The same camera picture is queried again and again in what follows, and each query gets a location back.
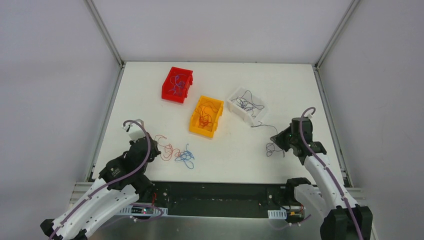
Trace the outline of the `red orange cable clump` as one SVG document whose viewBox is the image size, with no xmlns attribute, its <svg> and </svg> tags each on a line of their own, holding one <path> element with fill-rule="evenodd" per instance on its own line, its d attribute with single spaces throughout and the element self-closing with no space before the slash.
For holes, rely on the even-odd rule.
<svg viewBox="0 0 424 240">
<path fill-rule="evenodd" d="M 209 114 L 201 114 L 198 117 L 198 127 L 201 129 L 211 131 L 213 124 L 214 124 L 213 118 Z"/>
</svg>

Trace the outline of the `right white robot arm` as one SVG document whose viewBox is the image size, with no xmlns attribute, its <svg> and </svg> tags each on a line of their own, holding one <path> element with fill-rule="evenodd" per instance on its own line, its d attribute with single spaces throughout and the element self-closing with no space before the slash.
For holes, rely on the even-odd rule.
<svg viewBox="0 0 424 240">
<path fill-rule="evenodd" d="M 295 117 L 289 126 L 272 136 L 281 150 L 298 157 L 314 180 L 305 177 L 286 181 L 284 200 L 290 205 L 302 204 L 311 217 L 321 221 L 322 240 L 369 240 L 373 213 L 361 206 L 330 168 L 327 151 L 319 141 L 313 141 L 313 124 L 308 117 Z"/>
</svg>

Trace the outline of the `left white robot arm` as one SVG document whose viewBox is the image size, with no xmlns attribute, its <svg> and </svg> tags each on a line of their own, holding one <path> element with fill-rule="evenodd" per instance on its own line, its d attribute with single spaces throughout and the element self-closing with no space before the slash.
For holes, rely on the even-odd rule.
<svg viewBox="0 0 424 240">
<path fill-rule="evenodd" d="M 86 240 L 126 206 L 153 200 L 154 184 L 145 176 L 148 163 L 161 154 L 157 141 L 142 137 L 110 160 L 89 190 L 67 212 L 45 219 L 40 228 L 51 240 Z"/>
</svg>

